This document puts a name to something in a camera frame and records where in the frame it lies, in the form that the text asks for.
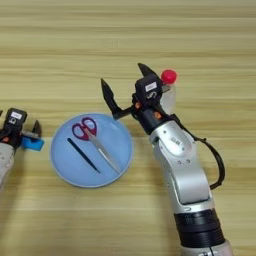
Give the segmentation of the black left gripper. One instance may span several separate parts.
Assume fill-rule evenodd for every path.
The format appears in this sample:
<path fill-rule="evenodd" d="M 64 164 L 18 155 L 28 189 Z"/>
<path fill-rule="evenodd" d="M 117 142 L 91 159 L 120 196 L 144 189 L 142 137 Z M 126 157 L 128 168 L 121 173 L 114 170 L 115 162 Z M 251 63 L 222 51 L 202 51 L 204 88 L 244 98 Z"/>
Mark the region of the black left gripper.
<path fill-rule="evenodd" d="M 35 121 L 31 131 L 23 130 L 21 132 L 14 131 L 11 128 L 0 129 L 0 144 L 12 146 L 14 149 L 22 147 L 30 148 L 30 143 L 37 141 L 42 136 L 42 128 L 38 120 Z"/>

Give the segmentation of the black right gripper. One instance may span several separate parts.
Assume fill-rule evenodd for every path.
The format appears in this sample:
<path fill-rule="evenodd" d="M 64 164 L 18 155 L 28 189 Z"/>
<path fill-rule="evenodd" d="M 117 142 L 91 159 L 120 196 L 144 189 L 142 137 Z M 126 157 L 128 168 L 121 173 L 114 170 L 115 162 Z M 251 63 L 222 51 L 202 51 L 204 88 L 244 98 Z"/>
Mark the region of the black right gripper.
<path fill-rule="evenodd" d="M 139 63 L 138 67 L 144 77 L 156 75 L 151 68 L 143 63 Z M 126 109 L 121 109 L 114 99 L 113 91 L 104 79 L 101 80 L 101 88 L 103 98 L 107 103 L 113 117 L 115 119 L 121 119 L 127 115 L 131 115 L 139 122 L 147 134 L 151 134 L 156 128 L 172 120 L 172 118 L 162 110 L 159 102 L 147 105 L 146 103 L 143 103 L 135 94 L 133 94 L 132 105 Z"/>

